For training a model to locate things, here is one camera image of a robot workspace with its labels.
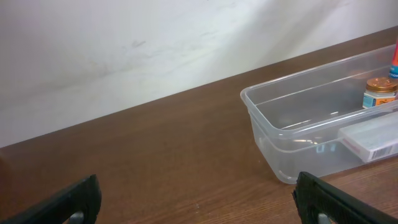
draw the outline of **wooden table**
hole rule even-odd
[[[0,220],[97,174],[97,223],[300,223],[254,143],[248,86],[394,44],[398,27],[0,149]],[[398,217],[398,157],[323,178]]]

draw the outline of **clear plastic bin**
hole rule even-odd
[[[320,177],[365,164],[341,143],[338,131],[398,111],[398,100],[362,107],[366,81],[388,76],[394,48],[384,47],[241,92],[256,144],[278,179],[295,184],[300,171]]]

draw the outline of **barcode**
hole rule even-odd
[[[384,155],[390,154],[391,149],[392,149],[392,146],[384,148],[384,149],[379,149],[376,152],[373,152],[372,159],[377,159],[377,158],[382,157]]]

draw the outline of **gold lid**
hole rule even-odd
[[[397,91],[397,82],[391,78],[372,78],[366,82],[366,89],[375,93],[392,93]]]

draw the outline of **wall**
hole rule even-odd
[[[396,26],[396,9],[396,0],[1,1],[0,147]]]

